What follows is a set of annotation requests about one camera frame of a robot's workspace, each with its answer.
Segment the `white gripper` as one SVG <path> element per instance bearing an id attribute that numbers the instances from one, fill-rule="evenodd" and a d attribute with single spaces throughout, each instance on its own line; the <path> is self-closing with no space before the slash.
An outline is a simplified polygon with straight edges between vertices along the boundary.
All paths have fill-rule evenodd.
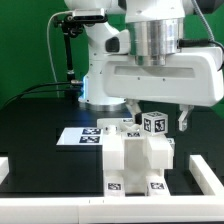
<path id="1" fill-rule="evenodd" d="M 223 53 L 219 47 L 182 48 L 166 57 L 164 66 L 139 66 L 128 55 L 111 55 L 103 67 L 108 96 L 127 98 L 135 124 L 142 124 L 138 100 L 180 105 L 179 130 L 188 127 L 194 106 L 213 106 L 224 96 Z"/>

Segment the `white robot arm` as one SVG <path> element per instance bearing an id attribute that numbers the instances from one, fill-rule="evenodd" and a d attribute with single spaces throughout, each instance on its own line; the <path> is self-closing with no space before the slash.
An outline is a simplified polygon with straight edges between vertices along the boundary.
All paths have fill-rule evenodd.
<path id="1" fill-rule="evenodd" d="M 185 16 L 200 11 L 197 0 L 64 1 L 88 36 L 82 104 L 125 100 L 134 117 L 140 100 L 178 104 L 184 131 L 194 107 L 223 98 L 223 46 L 183 38 Z"/>

